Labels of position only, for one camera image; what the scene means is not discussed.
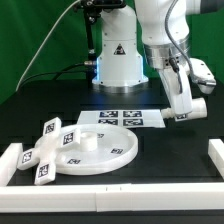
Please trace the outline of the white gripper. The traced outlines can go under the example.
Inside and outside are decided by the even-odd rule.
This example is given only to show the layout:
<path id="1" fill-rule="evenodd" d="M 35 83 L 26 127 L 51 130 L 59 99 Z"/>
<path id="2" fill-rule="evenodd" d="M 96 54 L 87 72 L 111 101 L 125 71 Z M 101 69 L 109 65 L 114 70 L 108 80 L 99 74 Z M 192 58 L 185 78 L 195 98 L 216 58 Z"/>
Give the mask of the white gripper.
<path id="1" fill-rule="evenodd" d="M 177 121 L 185 120 L 187 115 L 193 111 L 193 103 L 188 76 L 184 67 L 180 65 L 178 72 L 174 72 L 171 67 L 160 70 L 159 76 L 174 118 Z"/>

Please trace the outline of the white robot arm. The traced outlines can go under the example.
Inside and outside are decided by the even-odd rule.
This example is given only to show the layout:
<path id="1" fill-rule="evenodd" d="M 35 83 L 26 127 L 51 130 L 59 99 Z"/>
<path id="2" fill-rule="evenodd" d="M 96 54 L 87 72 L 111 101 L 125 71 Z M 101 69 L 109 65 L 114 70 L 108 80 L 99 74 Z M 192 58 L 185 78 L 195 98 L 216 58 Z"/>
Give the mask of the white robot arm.
<path id="1" fill-rule="evenodd" d="M 170 107 L 162 117 L 177 121 L 204 118 L 207 107 L 194 99 L 190 84 L 209 94 L 216 80 L 205 62 L 189 56 L 191 14 L 216 12 L 224 0 L 134 0 L 135 6 L 117 9 L 105 5 L 102 18 L 102 52 L 92 80 L 98 90 L 129 92 L 145 85 L 143 64 L 161 78 Z"/>

